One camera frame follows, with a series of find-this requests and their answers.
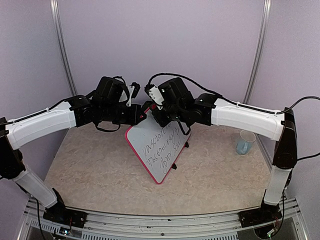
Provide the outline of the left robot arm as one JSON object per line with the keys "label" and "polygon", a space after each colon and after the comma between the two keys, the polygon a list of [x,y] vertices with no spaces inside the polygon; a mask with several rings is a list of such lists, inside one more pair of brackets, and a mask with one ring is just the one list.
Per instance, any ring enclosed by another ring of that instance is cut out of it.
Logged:
{"label": "left robot arm", "polygon": [[94,124],[98,131],[101,122],[117,127],[137,125],[146,119],[140,104],[133,104],[140,85],[127,85],[120,76],[102,77],[95,90],[87,95],[76,95],[60,100],[44,110],[27,116],[0,119],[0,176],[12,180],[49,210],[57,221],[70,218],[60,194],[45,183],[23,163],[20,148],[36,139],[62,130]]}

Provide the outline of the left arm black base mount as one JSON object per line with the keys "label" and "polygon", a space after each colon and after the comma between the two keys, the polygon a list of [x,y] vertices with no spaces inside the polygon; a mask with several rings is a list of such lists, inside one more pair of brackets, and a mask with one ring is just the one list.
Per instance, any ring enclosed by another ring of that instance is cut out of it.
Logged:
{"label": "left arm black base mount", "polygon": [[45,208],[43,218],[55,223],[68,225],[70,228],[77,227],[83,229],[87,213],[67,208],[59,192],[54,188],[52,190],[55,193],[57,203]]}

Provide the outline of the pink framed whiteboard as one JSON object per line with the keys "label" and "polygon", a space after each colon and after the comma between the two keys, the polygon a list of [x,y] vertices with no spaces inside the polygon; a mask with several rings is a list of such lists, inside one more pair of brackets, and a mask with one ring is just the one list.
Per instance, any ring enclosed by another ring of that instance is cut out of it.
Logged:
{"label": "pink framed whiteboard", "polygon": [[127,129],[125,139],[154,182],[162,184],[188,146],[191,129],[176,121],[161,127],[149,108],[145,113],[145,120]]}

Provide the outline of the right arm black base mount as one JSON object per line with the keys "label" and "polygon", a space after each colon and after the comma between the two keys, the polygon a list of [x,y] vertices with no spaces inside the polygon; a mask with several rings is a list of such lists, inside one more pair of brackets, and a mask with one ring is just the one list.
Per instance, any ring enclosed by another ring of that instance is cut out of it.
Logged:
{"label": "right arm black base mount", "polygon": [[240,211],[238,216],[241,227],[246,228],[281,219],[282,213],[279,204],[269,205],[262,200],[260,207]]}

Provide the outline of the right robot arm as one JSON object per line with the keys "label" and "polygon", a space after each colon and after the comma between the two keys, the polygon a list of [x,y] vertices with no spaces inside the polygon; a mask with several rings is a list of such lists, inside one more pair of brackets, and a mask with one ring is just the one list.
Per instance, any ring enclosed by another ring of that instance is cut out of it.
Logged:
{"label": "right robot arm", "polygon": [[180,77],[159,86],[148,83],[145,92],[154,103],[152,115],[165,127],[170,122],[188,128],[198,123],[206,126],[227,126],[262,135],[276,142],[263,205],[256,210],[256,218],[266,222],[275,212],[290,174],[298,162],[297,134],[294,113],[256,108],[224,99],[217,93],[201,94],[194,98]]}

